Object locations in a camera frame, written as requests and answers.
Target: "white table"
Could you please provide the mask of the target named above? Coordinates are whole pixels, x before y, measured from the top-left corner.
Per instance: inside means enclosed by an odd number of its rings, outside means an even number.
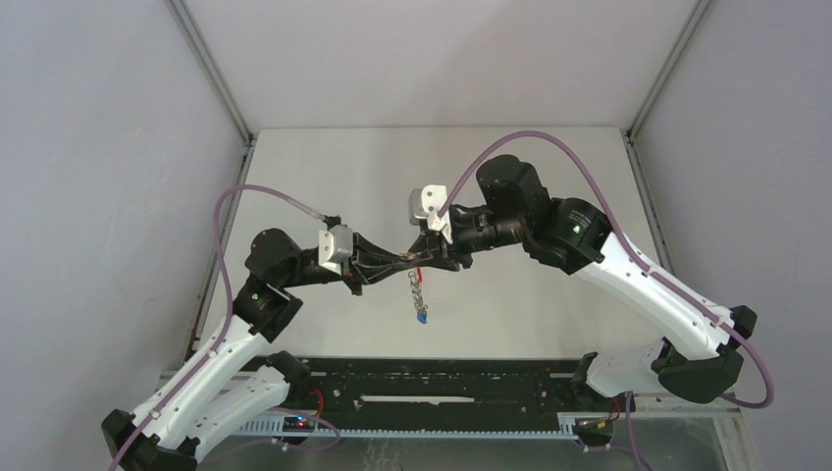
[[[288,193],[343,221],[390,251],[404,251],[418,235],[408,223],[412,188],[456,182],[468,164],[498,138],[517,129],[266,130],[258,138],[247,183]],[[598,181],[630,238],[651,258],[650,238],[633,172],[618,129],[540,129],[561,138]],[[500,149],[532,163],[552,197],[597,204],[569,159],[535,138]],[[456,200],[478,206],[472,179]],[[246,192],[230,234],[227,263],[236,293],[248,275],[243,261],[255,235],[281,228],[301,248],[317,244],[319,222],[277,198]],[[225,314],[222,285],[203,323],[209,333]],[[474,254],[459,273],[425,270],[428,324],[416,321],[404,273],[352,296],[343,284],[292,288],[303,308],[268,354],[433,358],[576,358],[594,350],[645,344],[660,337],[611,295],[540,265],[520,246]]]

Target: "gray wall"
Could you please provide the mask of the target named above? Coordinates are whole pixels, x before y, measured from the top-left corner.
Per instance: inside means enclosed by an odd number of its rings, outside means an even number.
[[[830,469],[832,2],[715,2],[637,140],[681,278],[760,316],[765,469]],[[746,368],[738,393],[759,398]]]
[[[161,1],[0,7],[0,456],[103,470],[183,353],[241,142]]]

